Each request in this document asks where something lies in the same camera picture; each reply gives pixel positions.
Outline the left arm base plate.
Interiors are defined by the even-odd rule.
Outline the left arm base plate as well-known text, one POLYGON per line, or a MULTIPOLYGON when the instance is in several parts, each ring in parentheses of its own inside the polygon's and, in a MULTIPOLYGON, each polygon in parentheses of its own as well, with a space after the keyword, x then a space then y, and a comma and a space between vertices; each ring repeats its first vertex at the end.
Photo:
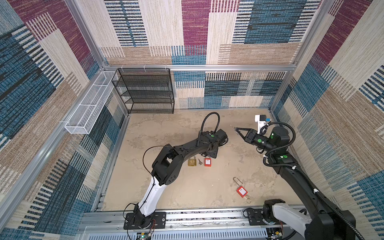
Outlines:
POLYGON ((155 229, 164 229, 166 227, 166 219, 166 212, 154 212, 147 217, 141 212, 127 213, 124 230, 149 230, 152 227, 155 229))

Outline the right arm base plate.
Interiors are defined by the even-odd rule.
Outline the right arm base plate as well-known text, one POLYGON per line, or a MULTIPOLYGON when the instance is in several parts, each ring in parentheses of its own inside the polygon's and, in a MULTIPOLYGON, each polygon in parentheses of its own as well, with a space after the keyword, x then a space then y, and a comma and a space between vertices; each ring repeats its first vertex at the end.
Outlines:
POLYGON ((263 210, 255 208, 246 208, 243 210, 243 217, 246 218, 250 226, 262 226, 262 227, 287 227, 284 222, 267 222, 263 218, 263 210))

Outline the brass padlock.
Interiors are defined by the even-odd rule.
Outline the brass padlock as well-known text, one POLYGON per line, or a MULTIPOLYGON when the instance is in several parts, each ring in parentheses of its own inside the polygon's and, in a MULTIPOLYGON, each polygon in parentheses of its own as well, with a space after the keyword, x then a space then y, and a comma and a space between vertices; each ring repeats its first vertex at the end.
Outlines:
POLYGON ((195 156, 192 158, 188 159, 188 166, 189 167, 195 167, 197 165, 197 159, 195 156))

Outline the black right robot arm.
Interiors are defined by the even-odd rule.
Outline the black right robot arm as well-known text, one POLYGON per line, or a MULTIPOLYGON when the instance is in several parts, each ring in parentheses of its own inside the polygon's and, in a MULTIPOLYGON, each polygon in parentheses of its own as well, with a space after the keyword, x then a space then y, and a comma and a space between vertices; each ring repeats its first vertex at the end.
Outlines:
POLYGON ((284 222, 306 240, 364 239, 356 228, 354 215, 330 201, 288 152, 296 140, 293 127, 283 122, 269 122, 259 131, 247 128, 235 128, 235 131, 246 143, 260 150, 263 164, 273 168, 291 186, 309 213, 306 217, 281 200, 270 200, 265 202, 266 222, 284 222))

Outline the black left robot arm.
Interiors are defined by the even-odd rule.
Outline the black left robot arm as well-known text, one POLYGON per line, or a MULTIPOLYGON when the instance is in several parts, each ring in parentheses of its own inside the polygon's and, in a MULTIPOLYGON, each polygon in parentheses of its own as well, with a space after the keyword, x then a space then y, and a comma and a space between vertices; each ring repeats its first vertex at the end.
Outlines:
POLYGON ((177 179, 185 161, 195 155, 202 155, 211 159, 217 157, 219 147, 224 146, 229 140, 226 132, 219 129, 219 124, 219 113, 211 112, 204 118, 195 140, 179 146, 171 146, 170 144, 163 146, 152 164, 151 182, 143 199, 134 205, 131 214, 128 213, 124 216, 124 229, 128 230, 131 226, 134 229, 145 229, 155 224, 154 212, 158 201, 166 187, 177 179), (204 131, 205 122, 211 115, 218 117, 215 130, 204 131))

